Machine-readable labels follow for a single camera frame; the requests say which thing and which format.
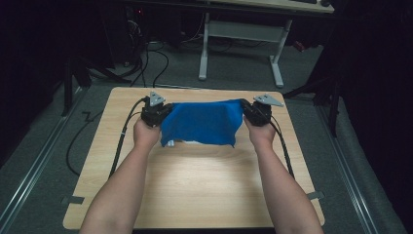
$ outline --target table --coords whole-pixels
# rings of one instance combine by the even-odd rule
[[[302,3],[289,0],[208,0],[211,2],[224,3],[224,4],[236,4],[247,5],[253,7],[263,8],[279,8],[292,11],[307,11],[315,13],[328,13],[332,14],[334,9],[331,6],[323,7],[320,4],[320,0],[317,4]],[[209,14],[206,13],[205,30],[204,30],[204,46],[201,55],[200,62],[200,74],[199,79],[205,80],[207,78],[207,58],[208,58],[208,37],[227,37],[244,40],[256,40],[264,42],[276,43],[277,47],[274,50],[272,56],[269,57],[269,61],[273,70],[274,79],[278,88],[283,87],[282,75],[280,73],[279,59],[282,54],[282,48],[284,46],[286,37],[290,30],[292,20],[288,19],[284,26],[268,26],[239,22],[228,22],[222,20],[209,20]]]
[[[94,136],[84,168],[74,190],[82,204],[69,204],[63,225],[79,229],[99,188],[108,179],[120,132],[134,103],[150,91],[166,102],[218,101],[246,98],[252,101],[262,92],[115,88],[110,94]],[[269,92],[283,102],[280,93]],[[286,106],[273,106],[279,121],[296,180],[306,193],[315,191]],[[120,162],[132,148],[131,119]],[[204,145],[176,142],[173,147],[157,144],[150,156],[145,192],[135,228],[245,228],[273,226],[264,201],[257,158],[243,123],[236,133],[236,144]],[[282,146],[274,148],[283,159]],[[317,199],[312,203],[324,224]]]

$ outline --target cloth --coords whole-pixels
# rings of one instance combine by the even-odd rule
[[[204,144],[235,145],[235,133],[243,122],[239,99],[172,104],[172,112],[161,125],[161,144],[181,139]]]

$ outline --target hand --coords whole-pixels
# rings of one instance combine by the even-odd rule
[[[160,127],[151,128],[139,118],[133,126],[134,146],[152,148],[158,142],[160,132]]]
[[[270,147],[273,148],[273,140],[276,135],[276,130],[270,124],[262,127],[252,126],[252,124],[244,116],[244,121],[249,129],[249,139],[255,148]]]

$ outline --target person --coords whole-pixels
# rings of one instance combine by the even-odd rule
[[[246,118],[244,121],[258,157],[264,197],[276,232],[323,233],[312,203],[273,149],[274,128],[270,124],[252,126]],[[143,196],[148,155],[160,131],[141,119],[136,121],[134,147],[94,197],[80,233],[132,233]]]

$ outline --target light wood tabletop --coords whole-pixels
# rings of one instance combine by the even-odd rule
[[[69,204],[63,225],[80,229],[86,211],[97,191],[108,179],[121,130],[137,100],[155,91],[172,102],[207,102],[269,94],[274,92],[216,91],[115,88],[112,90],[94,136],[91,149],[73,196],[82,204]],[[286,106],[273,106],[297,182],[306,193],[315,191],[306,162],[294,132]],[[206,113],[210,118],[219,118]],[[128,127],[118,166],[132,148],[132,126]],[[244,228],[273,226],[264,201],[256,154],[244,123],[236,133],[235,147],[176,142],[173,147],[158,143],[149,155],[144,196],[135,228]],[[276,153],[282,159],[279,139],[274,140]],[[317,199],[312,203],[324,224]]]
[[[209,2],[226,3],[226,4],[237,4],[237,5],[247,5],[255,7],[264,8],[277,8],[292,11],[304,11],[312,13],[328,13],[334,12],[334,8],[330,5],[328,7],[323,7],[318,0],[317,4],[303,3],[291,0],[207,0]]]

